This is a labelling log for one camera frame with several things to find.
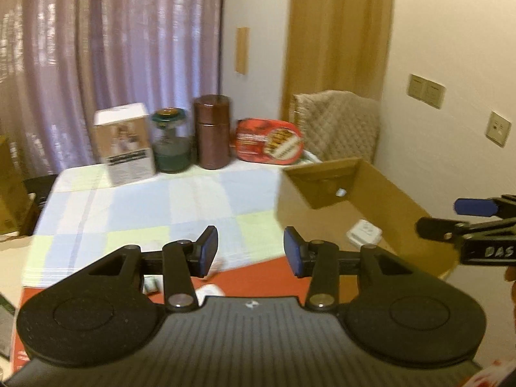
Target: open cardboard box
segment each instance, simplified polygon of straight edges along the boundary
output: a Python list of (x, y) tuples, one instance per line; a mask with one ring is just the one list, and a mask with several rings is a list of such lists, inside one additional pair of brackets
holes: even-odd
[[(344, 196), (337, 195), (339, 189), (344, 189)], [(356, 251), (346, 233), (359, 219), (366, 219), (383, 231), (380, 247), (441, 276), (456, 265), (458, 256), (449, 244), (417, 236), (417, 220), (428, 216), (406, 193), (359, 158), (282, 171), (277, 219), (283, 227), (295, 227), (305, 240), (323, 239), (341, 250)], [(340, 301), (349, 301), (357, 293), (356, 277), (342, 276)]]

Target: pastel tablecloth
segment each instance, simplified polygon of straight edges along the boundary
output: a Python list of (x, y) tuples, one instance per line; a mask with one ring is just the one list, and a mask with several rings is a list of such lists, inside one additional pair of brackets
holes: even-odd
[(224, 270), (280, 257), (280, 170), (235, 160), (221, 170), (193, 166), (119, 187), (103, 164), (65, 170), (38, 222), (22, 283), (46, 288), (125, 244), (160, 250), (197, 239), (208, 225), (218, 228)]

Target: beige quilted blanket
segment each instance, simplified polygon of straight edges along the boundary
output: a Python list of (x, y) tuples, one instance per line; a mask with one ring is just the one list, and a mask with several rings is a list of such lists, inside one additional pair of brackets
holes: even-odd
[(380, 132), (379, 104), (351, 92), (293, 95), (290, 121), (319, 160), (360, 157), (372, 162)]

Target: black device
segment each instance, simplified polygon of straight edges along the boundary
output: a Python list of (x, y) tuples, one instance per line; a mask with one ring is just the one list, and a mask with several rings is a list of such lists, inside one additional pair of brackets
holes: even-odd
[(416, 225), (417, 234), (421, 238), (453, 244), (464, 265), (516, 266), (515, 195), (457, 199), (455, 211), (461, 215), (502, 219), (472, 224), (468, 221), (421, 218)]
[[(207, 298), (204, 276), (217, 252), (208, 227), (196, 242), (159, 252), (128, 245), (30, 299), (17, 331), (31, 361), (18, 386), (456, 387), (479, 370), (486, 328), (471, 297), (376, 247), (342, 252), (306, 242), (288, 227), (293, 273), (312, 280), (298, 298)], [(141, 293), (163, 274), (164, 302)], [(360, 294), (339, 304), (339, 275)]]

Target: white object on table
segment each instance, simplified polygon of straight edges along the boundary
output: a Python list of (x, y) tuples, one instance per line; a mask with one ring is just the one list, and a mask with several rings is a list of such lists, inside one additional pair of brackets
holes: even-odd
[(146, 275), (144, 277), (144, 294), (150, 295), (159, 292), (158, 282), (154, 275)]
[(319, 160), (315, 154), (312, 154), (311, 152), (309, 152), (309, 151), (307, 151), (307, 150), (304, 150), (304, 151), (303, 151), (303, 155), (304, 155), (304, 157), (305, 157), (308, 161), (310, 161), (310, 162), (312, 162), (312, 163), (322, 163), (322, 161), (321, 161), (321, 160)]
[(359, 220), (354, 227), (347, 232), (349, 241), (360, 248), (365, 244), (377, 244), (382, 239), (380, 228), (372, 225), (368, 220)]
[(220, 256), (215, 256), (213, 259), (212, 265), (210, 266), (210, 270), (208, 270), (208, 275), (204, 278), (201, 278), (202, 281), (209, 281), (216, 274), (218, 274), (224, 268), (224, 259)]
[(197, 301), (201, 306), (206, 297), (225, 297), (224, 291), (215, 284), (207, 284), (195, 290)]

